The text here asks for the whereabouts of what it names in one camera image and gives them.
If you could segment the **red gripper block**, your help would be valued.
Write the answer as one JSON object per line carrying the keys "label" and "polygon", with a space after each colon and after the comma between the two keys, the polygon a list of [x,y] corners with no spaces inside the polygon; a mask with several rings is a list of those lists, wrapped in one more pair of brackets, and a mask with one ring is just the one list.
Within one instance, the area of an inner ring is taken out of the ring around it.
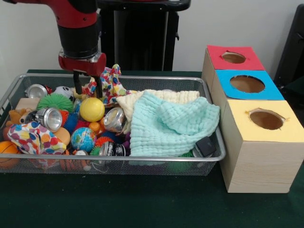
{"label": "red gripper block", "polygon": [[81,72],[89,76],[95,76],[96,98],[103,97],[100,74],[103,73],[106,65],[105,53],[98,52],[92,58],[75,59],[75,58],[69,58],[65,56],[63,52],[60,52],[58,56],[58,61],[59,61],[59,65],[63,70],[73,71],[73,81],[77,94],[79,95],[82,94],[82,85],[79,80],[79,75],[80,75],[79,72]]}

